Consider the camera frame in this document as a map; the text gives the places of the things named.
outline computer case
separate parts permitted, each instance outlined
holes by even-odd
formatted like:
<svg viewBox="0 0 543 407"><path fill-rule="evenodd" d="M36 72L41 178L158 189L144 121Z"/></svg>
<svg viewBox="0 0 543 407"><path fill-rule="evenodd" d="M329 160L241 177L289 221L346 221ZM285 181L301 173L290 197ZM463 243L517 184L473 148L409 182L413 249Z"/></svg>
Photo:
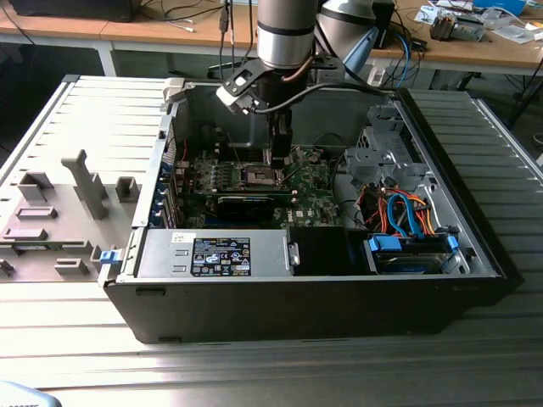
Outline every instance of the computer case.
<svg viewBox="0 0 543 407"><path fill-rule="evenodd" d="M18 15L128 22L142 0L9 0Z"/></svg>

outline blue latch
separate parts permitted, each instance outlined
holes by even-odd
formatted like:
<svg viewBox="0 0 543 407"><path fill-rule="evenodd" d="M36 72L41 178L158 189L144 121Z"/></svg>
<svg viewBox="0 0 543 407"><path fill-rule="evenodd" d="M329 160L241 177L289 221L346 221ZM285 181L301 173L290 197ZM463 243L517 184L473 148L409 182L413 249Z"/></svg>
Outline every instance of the blue latch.
<svg viewBox="0 0 543 407"><path fill-rule="evenodd" d="M455 253L458 250L458 241L454 236L447 237L447 242L449 243L449 246L451 247L452 253Z"/></svg>
<svg viewBox="0 0 543 407"><path fill-rule="evenodd" d="M118 265L122 261L122 250L104 250L100 254L101 265Z"/></svg>
<svg viewBox="0 0 543 407"><path fill-rule="evenodd" d="M370 249L373 252L401 251L400 239L396 236L377 235L370 239Z"/></svg>

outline green circuit board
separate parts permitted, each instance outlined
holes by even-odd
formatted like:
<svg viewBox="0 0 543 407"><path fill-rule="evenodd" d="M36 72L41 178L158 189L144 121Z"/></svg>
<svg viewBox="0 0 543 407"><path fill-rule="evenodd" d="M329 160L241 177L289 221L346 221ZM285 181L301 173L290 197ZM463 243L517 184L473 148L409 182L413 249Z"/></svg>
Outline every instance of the green circuit board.
<svg viewBox="0 0 543 407"><path fill-rule="evenodd" d="M256 162L221 162L206 154L193 160L191 172L192 189L180 196L182 227L236 227L235 222L218 220L212 203L217 197L242 191L274 201L273 216L258 222L258 227L341 225L328 184L328 162L315 150L293 149L290 164L281 171Z"/></svg>

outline blue cable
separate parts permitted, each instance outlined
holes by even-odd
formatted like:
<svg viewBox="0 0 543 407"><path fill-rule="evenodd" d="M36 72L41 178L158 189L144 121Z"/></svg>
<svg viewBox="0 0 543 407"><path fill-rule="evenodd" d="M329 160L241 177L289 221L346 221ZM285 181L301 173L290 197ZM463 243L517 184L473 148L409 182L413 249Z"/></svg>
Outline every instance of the blue cable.
<svg viewBox="0 0 543 407"><path fill-rule="evenodd" d="M389 217L389 222L392 227L394 227L402 237L408 237L407 232L404 231L394 220L394 202L396 199L402 198L404 202L406 203L406 211L407 211L407 220L409 220L409 227L411 228L411 231L419 238L424 239L424 233L421 231L421 229L418 227L417 220L415 219L415 211L413 210L413 206L411 205L411 201L408 197L405 195L402 195L400 193L395 193L393 196L389 198L389 204L387 206L387 216Z"/></svg>
<svg viewBox="0 0 543 407"><path fill-rule="evenodd" d="M400 87L401 86L401 82L404 81L404 79L406 78L406 73L407 73L407 70L409 69L409 60L410 60L410 56L409 56L409 47L407 46L407 41L406 39L401 36L400 34L398 34L397 32L395 32L395 35L400 38L401 42L404 44L404 50L406 51L406 66L404 67L404 73L403 75L401 76L401 79L400 81L398 82L398 85L396 85L396 87Z"/></svg>

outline warning label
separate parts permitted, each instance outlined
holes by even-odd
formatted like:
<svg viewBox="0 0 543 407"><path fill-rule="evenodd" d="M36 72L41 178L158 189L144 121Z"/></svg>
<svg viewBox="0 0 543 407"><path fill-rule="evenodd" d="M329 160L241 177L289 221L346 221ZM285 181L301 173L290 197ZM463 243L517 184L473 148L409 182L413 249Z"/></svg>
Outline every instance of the warning label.
<svg viewBox="0 0 543 407"><path fill-rule="evenodd" d="M195 238L190 272L195 277L250 276L249 238Z"/></svg>

